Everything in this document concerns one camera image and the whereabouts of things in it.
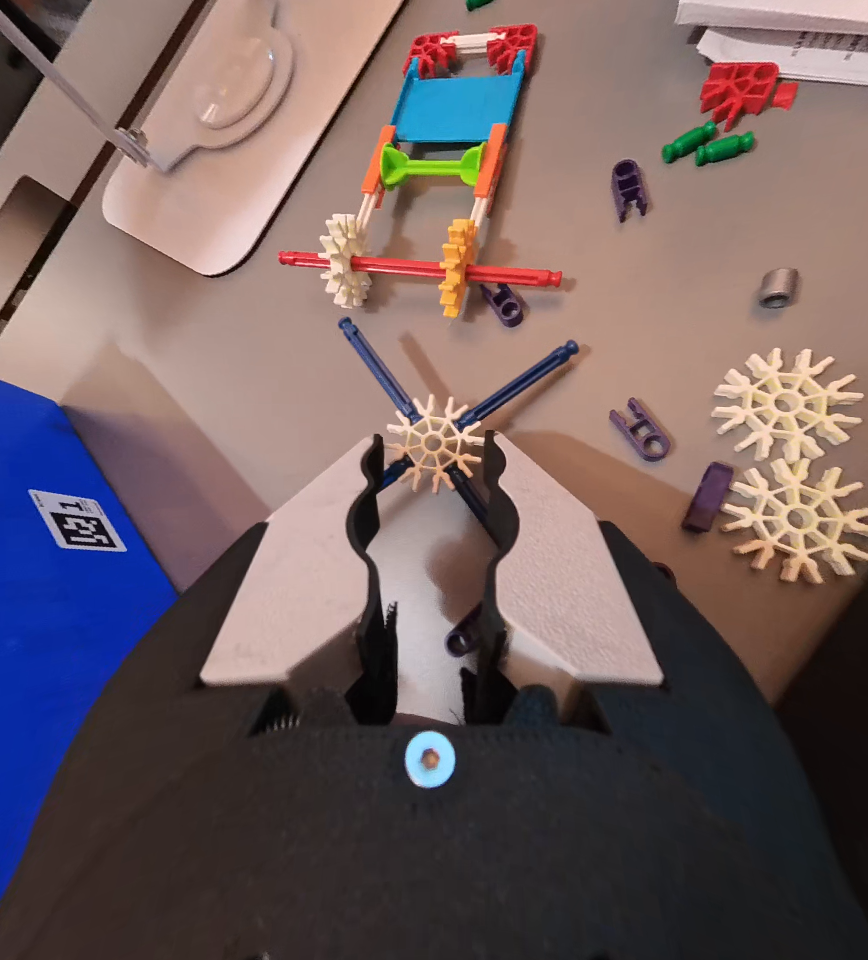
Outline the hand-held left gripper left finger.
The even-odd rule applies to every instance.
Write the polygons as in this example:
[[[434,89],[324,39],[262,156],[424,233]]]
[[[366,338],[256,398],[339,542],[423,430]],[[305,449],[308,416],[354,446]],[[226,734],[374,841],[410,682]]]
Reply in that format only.
[[[382,439],[364,438],[268,517],[201,667],[205,685],[334,690],[359,723],[391,721],[397,608],[383,606],[368,554],[384,466]]]

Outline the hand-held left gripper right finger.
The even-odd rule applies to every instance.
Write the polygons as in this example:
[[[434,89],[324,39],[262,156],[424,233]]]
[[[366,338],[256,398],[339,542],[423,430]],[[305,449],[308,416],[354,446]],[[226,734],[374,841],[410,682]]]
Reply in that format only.
[[[593,685],[659,689],[664,673],[596,515],[498,431],[483,449],[495,553],[462,672],[464,721],[500,723],[543,686],[561,718]]]

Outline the small white snowflake connector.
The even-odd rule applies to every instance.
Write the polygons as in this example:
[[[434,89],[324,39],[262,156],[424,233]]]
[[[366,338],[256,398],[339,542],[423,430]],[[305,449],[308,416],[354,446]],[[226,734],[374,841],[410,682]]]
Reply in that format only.
[[[485,440],[478,433],[480,418],[467,405],[457,406],[453,397],[441,411],[433,394],[425,404],[417,399],[413,404],[413,413],[397,413],[397,422],[387,425],[391,438],[386,450],[395,461],[407,460],[401,482],[414,493],[424,486],[433,494],[442,486],[455,490],[454,474],[471,479],[473,466],[482,462],[478,450]]]

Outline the large white snowflake connector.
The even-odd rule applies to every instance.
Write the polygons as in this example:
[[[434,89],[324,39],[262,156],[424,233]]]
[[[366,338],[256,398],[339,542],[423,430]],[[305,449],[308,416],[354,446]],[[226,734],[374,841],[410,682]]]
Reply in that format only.
[[[868,507],[847,509],[843,500],[858,493],[860,482],[843,484],[842,471],[831,467],[819,479],[810,478],[811,462],[776,459],[770,476],[756,467],[730,485],[734,501],[721,513],[729,517],[724,533],[749,537],[732,552],[749,556],[752,570],[764,571],[776,559],[782,582],[824,583],[821,565],[840,577],[856,574],[855,563],[868,563],[868,551],[855,538],[868,539]]]
[[[731,401],[711,411],[720,423],[717,433],[746,428],[734,451],[752,451],[755,462],[767,461],[774,448],[788,464],[812,461],[825,455],[822,442],[831,447],[847,443],[849,429],[860,425],[861,418],[840,409],[861,402],[864,395],[849,389],[856,380],[852,374],[821,382],[834,362],[832,356],[815,362],[810,349],[798,353],[789,367],[779,348],[766,356],[751,354],[745,360],[747,372],[729,369],[714,391],[716,398]]]

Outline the blue plastic bin with tag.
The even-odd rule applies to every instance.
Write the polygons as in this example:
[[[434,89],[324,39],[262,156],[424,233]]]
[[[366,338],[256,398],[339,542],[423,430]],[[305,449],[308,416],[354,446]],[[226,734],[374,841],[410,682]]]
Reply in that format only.
[[[63,409],[0,380],[0,898],[90,708],[176,595]]]

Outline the red fan connector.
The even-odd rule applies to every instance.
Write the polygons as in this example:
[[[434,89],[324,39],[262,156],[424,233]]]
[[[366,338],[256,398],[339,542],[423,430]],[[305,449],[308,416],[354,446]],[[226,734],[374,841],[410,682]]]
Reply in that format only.
[[[744,114],[762,113],[779,72],[779,66],[770,61],[715,63],[701,88],[701,113],[711,112],[711,120],[723,122],[728,134]]]

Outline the white printed paper booklet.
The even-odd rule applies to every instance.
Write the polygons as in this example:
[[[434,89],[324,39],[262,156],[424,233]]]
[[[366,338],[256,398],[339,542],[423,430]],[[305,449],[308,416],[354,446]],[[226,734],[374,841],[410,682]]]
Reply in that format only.
[[[868,34],[707,28],[697,51],[713,63],[774,63],[779,76],[868,87]]]

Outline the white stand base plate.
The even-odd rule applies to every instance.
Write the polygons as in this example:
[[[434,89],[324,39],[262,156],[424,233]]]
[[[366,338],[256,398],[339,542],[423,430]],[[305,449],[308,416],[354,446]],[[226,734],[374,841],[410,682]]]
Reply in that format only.
[[[166,83],[115,126],[0,10],[0,32],[120,154],[105,220],[217,277],[256,246],[403,2],[209,2]]]

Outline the colourful toy car frame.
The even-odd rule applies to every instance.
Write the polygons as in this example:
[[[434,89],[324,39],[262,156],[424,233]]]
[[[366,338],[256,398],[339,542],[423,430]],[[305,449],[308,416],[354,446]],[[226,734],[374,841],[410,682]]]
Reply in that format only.
[[[363,306],[375,277],[437,282],[447,319],[459,316],[472,285],[559,288],[560,271],[477,263],[538,39],[532,23],[415,36],[391,119],[381,128],[362,181],[358,210],[327,219],[319,249],[282,250],[279,263],[316,271],[333,303],[344,308]],[[371,256],[370,225],[385,197],[431,180],[462,185],[472,197],[468,215],[448,225],[439,257]]]

